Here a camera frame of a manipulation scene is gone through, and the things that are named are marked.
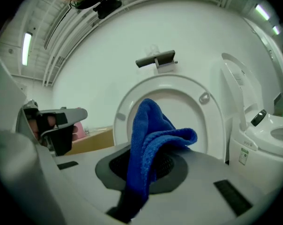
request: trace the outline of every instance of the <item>microfiber cloth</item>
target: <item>microfiber cloth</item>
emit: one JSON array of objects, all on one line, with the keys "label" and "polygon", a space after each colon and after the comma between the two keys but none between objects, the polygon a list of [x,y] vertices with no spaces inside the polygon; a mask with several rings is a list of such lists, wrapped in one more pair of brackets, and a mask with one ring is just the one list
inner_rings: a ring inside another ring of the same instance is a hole
[{"label": "microfiber cloth", "polygon": [[126,190],[143,205],[149,196],[150,183],[156,179],[151,165],[158,150],[165,144],[189,149],[187,145],[196,141],[194,130],[176,129],[157,103],[149,98],[143,100],[133,121]]}]

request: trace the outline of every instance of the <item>white toilet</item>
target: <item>white toilet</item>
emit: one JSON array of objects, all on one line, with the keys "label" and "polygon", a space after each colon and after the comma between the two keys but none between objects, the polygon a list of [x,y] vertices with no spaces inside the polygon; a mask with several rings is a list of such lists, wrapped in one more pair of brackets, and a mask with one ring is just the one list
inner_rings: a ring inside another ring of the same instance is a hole
[{"label": "white toilet", "polygon": [[130,142],[137,108],[145,98],[156,101],[175,128],[196,131],[198,141],[190,146],[192,150],[225,161],[226,137],[218,104],[200,83],[176,74],[148,78],[125,95],[113,124],[115,145]]},{"label": "white toilet", "polygon": [[222,71],[238,110],[229,166],[269,193],[283,184],[283,118],[263,109],[261,85],[252,72],[232,55],[222,57]]}]

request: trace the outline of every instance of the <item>pink object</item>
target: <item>pink object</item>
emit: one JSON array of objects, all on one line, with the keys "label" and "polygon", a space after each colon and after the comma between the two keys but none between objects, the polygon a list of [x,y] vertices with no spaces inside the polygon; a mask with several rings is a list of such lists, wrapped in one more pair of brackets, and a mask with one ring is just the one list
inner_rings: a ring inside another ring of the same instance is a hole
[{"label": "pink object", "polygon": [[78,132],[75,133],[75,134],[77,134],[78,139],[86,137],[86,134],[84,132],[84,129],[83,129],[81,122],[75,123],[74,126],[78,127]]}]

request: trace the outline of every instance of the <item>ceiling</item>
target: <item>ceiling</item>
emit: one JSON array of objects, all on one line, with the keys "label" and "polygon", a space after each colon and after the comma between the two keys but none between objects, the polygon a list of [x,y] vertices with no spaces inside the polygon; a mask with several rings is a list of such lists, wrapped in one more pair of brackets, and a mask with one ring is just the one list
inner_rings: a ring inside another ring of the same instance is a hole
[{"label": "ceiling", "polygon": [[[91,9],[70,9],[64,0],[26,0],[0,37],[0,59],[12,75],[43,81],[53,86],[74,49],[93,30],[137,6],[162,0],[122,0],[123,6],[99,20]],[[242,15],[262,0],[200,0]],[[22,65],[25,32],[33,34],[28,65]]]}]

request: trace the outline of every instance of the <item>toilet rim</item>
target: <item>toilet rim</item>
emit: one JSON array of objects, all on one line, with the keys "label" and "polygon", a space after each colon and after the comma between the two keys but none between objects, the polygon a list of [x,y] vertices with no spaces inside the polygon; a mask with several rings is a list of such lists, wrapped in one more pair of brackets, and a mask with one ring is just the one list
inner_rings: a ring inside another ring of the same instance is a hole
[{"label": "toilet rim", "polygon": [[[161,82],[168,82],[169,86],[159,86],[161,85]],[[127,92],[127,94],[122,98],[114,118],[114,144],[119,145],[128,142],[127,123],[128,116],[130,115],[132,108],[148,94],[166,90],[184,94],[197,103],[201,110],[201,116],[206,128],[205,133],[207,135],[207,154],[225,161],[226,135],[223,114],[219,104],[216,102],[214,96],[209,92],[209,90],[200,82],[196,81],[195,79],[177,74],[162,74],[146,78]],[[200,96],[204,93],[209,95],[209,101],[211,102],[208,101],[206,104],[201,104],[199,102]]]}]

